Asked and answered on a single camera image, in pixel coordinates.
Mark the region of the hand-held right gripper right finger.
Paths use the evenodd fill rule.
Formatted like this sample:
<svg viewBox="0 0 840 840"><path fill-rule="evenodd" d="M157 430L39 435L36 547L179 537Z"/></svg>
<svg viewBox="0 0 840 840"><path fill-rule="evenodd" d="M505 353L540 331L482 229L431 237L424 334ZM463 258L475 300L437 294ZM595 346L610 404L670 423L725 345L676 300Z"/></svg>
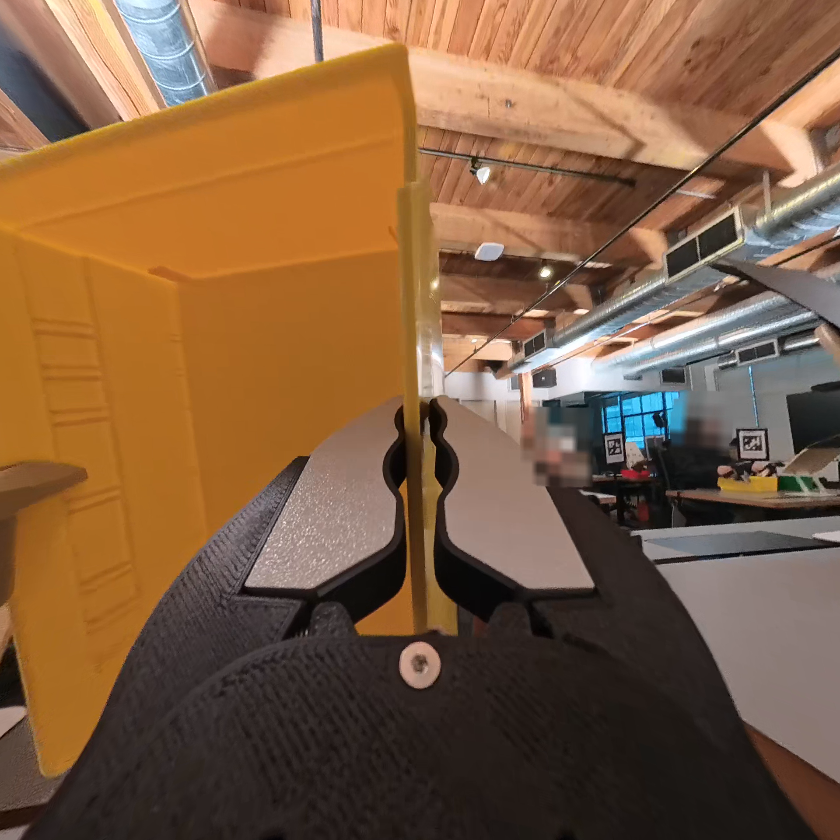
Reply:
<svg viewBox="0 0 840 840"><path fill-rule="evenodd" d="M519 445L441 395L428 406L440 487L434 573L440 589L488 623L502 604L593 596L595 583Z"/></svg>

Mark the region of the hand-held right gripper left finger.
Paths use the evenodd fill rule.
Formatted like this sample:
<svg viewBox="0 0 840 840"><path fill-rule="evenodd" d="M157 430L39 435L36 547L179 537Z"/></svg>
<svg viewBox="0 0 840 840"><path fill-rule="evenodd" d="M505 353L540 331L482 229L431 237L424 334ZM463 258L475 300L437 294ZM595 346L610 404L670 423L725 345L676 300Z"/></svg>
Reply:
<svg viewBox="0 0 840 840"><path fill-rule="evenodd" d="M393 397L307 458L245 577L247 595L340 604L360 621L406 578L403 399Z"/></svg>

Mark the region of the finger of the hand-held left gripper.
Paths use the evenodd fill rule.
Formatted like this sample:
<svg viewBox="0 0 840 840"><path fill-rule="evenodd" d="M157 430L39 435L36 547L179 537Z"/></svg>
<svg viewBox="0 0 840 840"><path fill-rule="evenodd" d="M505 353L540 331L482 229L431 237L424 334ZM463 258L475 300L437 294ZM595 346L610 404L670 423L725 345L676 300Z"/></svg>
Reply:
<svg viewBox="0 0 840 840"><path fill-rule="evenodd" d="M14 590L18 514L88 479L83 467L53 461L23 461L1 468L1 605Z"/></svg>

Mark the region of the yellow plastic box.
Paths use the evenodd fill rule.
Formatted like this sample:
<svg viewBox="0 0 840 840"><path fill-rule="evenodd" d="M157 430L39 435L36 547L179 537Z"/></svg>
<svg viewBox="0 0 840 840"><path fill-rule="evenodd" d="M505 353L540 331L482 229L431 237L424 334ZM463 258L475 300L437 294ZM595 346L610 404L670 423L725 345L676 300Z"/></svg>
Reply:
<svg viewBox="0 0 840 840"><path fill-rule="evenodd" d="M46 777L204 544L417 382L416 127L387 45L2 163L2 469L87 472L2 549Z"/></svg>

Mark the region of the blue window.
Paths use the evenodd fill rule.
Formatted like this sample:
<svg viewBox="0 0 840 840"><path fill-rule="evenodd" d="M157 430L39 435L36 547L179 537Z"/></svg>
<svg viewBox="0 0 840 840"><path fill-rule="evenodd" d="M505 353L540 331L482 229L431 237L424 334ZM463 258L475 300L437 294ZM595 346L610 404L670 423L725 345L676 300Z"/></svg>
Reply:
<svg viewBox="0 0 840 840"><path fill-rule="evenodd" d="M622 433L646 451L650 440L668 439L682 429L678 392L624 393L601 401L602 431Z"/></svg>

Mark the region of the black mat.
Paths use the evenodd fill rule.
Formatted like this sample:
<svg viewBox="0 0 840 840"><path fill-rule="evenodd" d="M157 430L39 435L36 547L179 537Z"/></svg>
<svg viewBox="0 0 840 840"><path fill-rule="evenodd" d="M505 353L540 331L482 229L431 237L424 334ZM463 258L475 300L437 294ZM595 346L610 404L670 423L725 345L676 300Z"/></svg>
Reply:
<svg viewBox="0 0 840 840"><path fill-rule="evenodd" d="M722 560L766 554L835 548L834 542L777 532L729 532L686 535L642 541L645 555L655 564Z"/></svg>

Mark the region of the wooden desk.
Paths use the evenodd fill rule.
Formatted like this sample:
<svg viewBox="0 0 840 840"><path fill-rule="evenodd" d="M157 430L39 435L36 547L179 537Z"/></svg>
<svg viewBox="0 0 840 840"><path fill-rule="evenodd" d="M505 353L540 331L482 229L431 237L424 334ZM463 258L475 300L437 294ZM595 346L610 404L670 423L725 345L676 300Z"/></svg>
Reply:
<svg viewBox="0 0 840 840"><path fill-rule="evenodd" d="M772 511L838 509L837 492L808 493L797 491L739 492L721 489L667 490L676 501L705 501L730 506L761 508Z"/></svg>

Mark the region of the tan tilted stand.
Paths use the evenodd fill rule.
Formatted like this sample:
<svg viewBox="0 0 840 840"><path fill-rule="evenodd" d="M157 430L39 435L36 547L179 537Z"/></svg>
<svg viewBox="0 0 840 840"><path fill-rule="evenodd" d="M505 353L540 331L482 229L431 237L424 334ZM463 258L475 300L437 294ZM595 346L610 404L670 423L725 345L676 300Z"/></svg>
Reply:
<svg viewBox="0 0 840 840"><path fill-rule="evenodd" d="M780 475L809 475L820 479L819 474L830 464L837 462L838 457L838 445L819 445L804 448L784 466Z"/></svg>

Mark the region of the black monitor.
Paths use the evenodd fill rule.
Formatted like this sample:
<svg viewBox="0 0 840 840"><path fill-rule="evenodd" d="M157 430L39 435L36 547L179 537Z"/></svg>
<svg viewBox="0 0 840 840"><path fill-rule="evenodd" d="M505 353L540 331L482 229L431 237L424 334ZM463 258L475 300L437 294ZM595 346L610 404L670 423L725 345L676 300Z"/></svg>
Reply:
<svg viewBox="0 0 840 840"><path fill-rule="evenodd" d="M795 454L838 437L839 390L790 394L785 401Z"/></svg>

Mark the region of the black light track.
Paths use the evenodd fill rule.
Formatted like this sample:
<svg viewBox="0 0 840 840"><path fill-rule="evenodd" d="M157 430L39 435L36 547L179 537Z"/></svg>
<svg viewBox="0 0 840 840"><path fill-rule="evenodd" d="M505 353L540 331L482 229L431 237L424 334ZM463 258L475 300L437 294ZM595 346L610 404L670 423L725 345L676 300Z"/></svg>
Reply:
<svg viewBox="0 0 840 840"><path fill-rule="evenodd" d="M635 188L637 186L637 181L633 177L628 176L621 176L621 175L614 175L614 174L605 174L593 171L581 171L575 169L569 169L565 167L558 167L558 166L551 166L546 164L531 164L531 163L523 163L519 161L510 161L510 160L503 160L499 158L492 158L488 156L481 156L478 154L468 154L463 152L455 152L455 151L446 151L446 150L434 150L425 147L419 147L417 149L419 154L425 156L431 156L440 159L447 159L451 161L461 161L466 163L469 166L470 159L474 156L479 157L481 160L488 163L491 168L491 175L493 172L498 168L508 168L512 170L518 170L523 172L531 172L536 174L544 174L544 175L552 175L552 176L559 176L559 177L571 177L574 179L579 180L587 180L599 183L608 183L608 184L615 184L624 186L627 188Z"/></svg>

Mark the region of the long silver spiral duct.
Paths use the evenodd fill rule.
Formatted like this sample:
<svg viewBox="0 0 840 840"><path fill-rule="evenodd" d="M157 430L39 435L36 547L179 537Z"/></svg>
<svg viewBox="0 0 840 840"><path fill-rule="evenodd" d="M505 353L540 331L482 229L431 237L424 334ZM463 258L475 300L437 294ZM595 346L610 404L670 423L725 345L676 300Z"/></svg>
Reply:
<svg viewBox="0 0 840 840"><path fill-rule="evenodd" d="M720 336L737 329L759 327L790 318L799 324L813 320L816 314L776 292L765 291L739 304L666 330L632 348L598 358L591 363L591 370L605 373L618 369L641 369L659 356L678 353L707 340L716 341Z"/></svg>

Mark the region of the silver duct with vents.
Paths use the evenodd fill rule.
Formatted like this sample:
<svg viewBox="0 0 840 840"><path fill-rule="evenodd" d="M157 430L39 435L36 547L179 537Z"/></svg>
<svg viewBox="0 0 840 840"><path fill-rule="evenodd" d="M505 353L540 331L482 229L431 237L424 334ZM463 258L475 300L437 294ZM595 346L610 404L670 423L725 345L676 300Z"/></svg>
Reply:
<svg viewBox="0 0 840 840"><path fill-rule="evenodd" d="M790 190L773 193L763 209L738 205L665 252L661 270L611 298L510 360L500 377L525 374L626 327L721 278L711 264L726 257L759 263L838 226L839 163Z"/></svg>

